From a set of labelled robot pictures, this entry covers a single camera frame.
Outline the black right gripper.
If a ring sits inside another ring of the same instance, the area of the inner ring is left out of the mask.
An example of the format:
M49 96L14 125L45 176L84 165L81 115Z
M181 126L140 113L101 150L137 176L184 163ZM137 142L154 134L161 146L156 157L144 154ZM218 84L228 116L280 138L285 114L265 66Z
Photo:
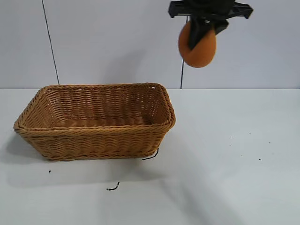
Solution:
M188 46L192 50L208 32L205 19L211 20L209 26L218 35L227 29L227 19L241 16L248 19L253 8L248 4L238 3L234 0L177 0L171 1L168 14L171 18L176 16L196 16L190 19L190 34Z

